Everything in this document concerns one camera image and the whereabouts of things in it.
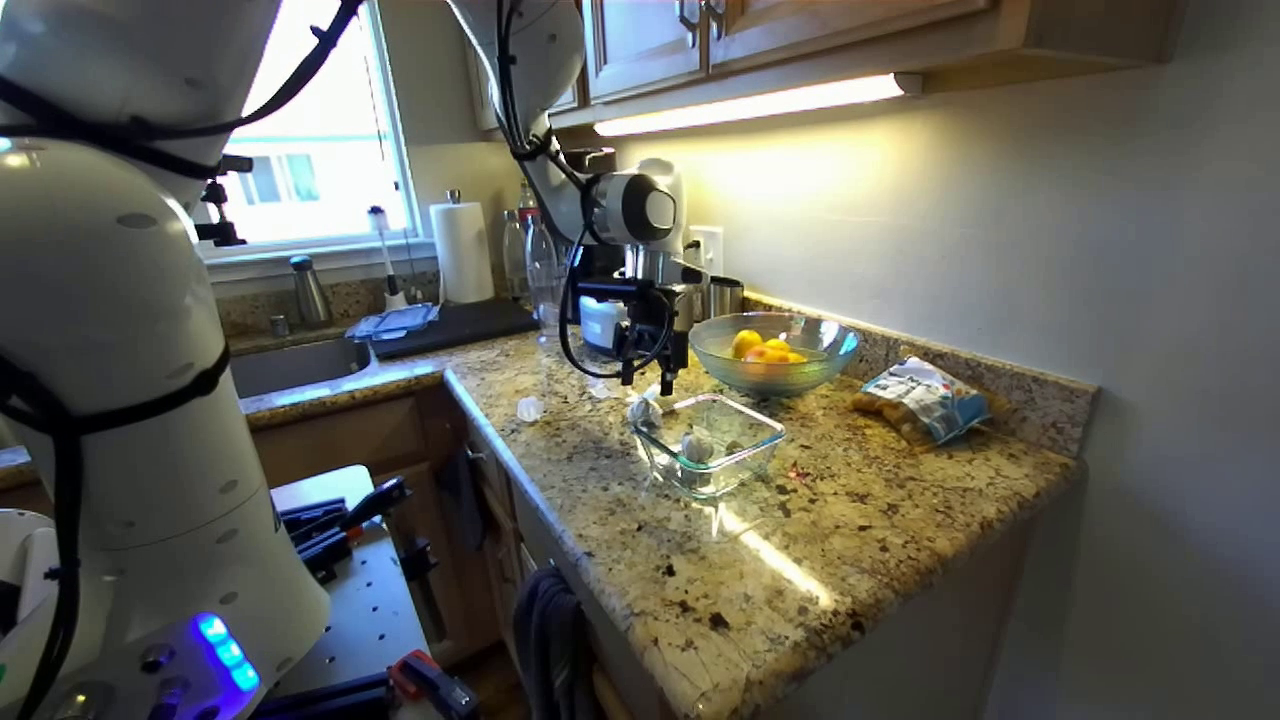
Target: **granite countertop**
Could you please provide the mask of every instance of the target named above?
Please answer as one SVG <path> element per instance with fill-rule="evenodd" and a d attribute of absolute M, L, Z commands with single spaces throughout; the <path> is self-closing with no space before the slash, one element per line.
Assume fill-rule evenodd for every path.
<path fill-rule="evenodd" d="M 1084 476 L 1072 452 L 1008 432 L 949 448 L 905 439 L 853 411 L 858 381 L 847 373 L 777 411 L 786 442 L 767 480 L 700 507 L 651 480 L 627 432 L 622 411 L 651 377 L 595 393 L 569 362 L 538 361 L 532 337 L 373 362 L 351 381 L 244 399 L 244 411 L 267 428 L 441 377 L 500 442 L 572 570 L 680 715 L 780 700 L 887 608 Z M 674 393 L 715 387 L 690 366 Z M 516 415 L 525 397 L 544 397 L 538 418 Z"/>

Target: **outlet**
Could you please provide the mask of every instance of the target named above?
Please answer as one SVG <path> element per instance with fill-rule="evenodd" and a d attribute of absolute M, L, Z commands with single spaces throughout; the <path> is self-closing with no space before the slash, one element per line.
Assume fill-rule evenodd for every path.
<path fill-rule="evenodd" d="M 680 261 L 707 273 L 707 277 L 725 277 L 725 227 L 721 223 L 687 223 Z"/>

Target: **food package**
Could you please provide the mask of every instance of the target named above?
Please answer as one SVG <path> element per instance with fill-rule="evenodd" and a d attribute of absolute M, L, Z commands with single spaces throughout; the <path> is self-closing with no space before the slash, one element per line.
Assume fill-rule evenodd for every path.
<path fill-rule="evenodd" d="M 864 384 L 867 397 L 909 406 L 937 442 L 950 442 L 989 415 L 985 393 L 909 357 Z"/>

